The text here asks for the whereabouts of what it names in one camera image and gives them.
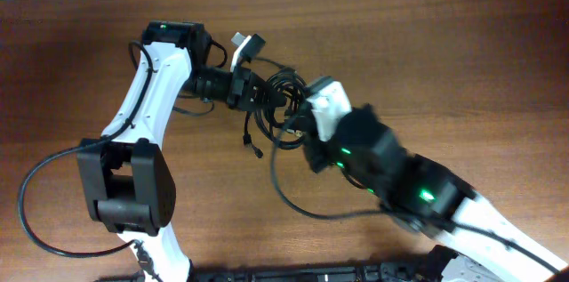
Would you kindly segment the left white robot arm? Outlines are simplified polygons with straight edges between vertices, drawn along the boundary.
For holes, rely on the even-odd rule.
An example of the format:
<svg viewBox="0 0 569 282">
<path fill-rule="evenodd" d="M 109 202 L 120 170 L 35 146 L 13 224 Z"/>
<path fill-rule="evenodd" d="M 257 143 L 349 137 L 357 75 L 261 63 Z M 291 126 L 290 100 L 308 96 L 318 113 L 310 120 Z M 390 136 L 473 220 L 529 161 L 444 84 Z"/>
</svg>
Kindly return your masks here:
<svg viewBox="0 0 569 282">
<path fill-rule="evenodd" d="M 77 163 L 91 218 L 127 242 L 147 281 L 187 281 L 191 260 L 172 228 L 174 179 L 162 146 L 182 91 L 253 112 L 286 104 L 285 97 L 248 68 L 264 45 L 235 35 L 228 71 L 207 65 L 213 43 L 200 23 L 152 21 L 136 46 L 140 62 L 123 104 L 100 140 L 83 139 Z"/>
</svg>

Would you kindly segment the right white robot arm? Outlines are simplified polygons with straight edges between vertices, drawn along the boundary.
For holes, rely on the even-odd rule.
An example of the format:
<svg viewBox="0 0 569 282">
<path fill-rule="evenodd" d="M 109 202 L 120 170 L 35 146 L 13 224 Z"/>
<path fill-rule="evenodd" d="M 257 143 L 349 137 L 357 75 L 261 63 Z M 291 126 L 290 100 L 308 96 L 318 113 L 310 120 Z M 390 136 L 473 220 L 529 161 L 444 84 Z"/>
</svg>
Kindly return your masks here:
<svg viewBox="0 0 569 282">
<path fill-rule="evenodd" d="M 335 165 L 380 200 L 380 211 L 486 267 L 504 281 L 546 281 L 568 264 L 526 235 L 449 168 L 413 154 L 370 106 L 309 105 L 307 159 Z"/>
</svg>

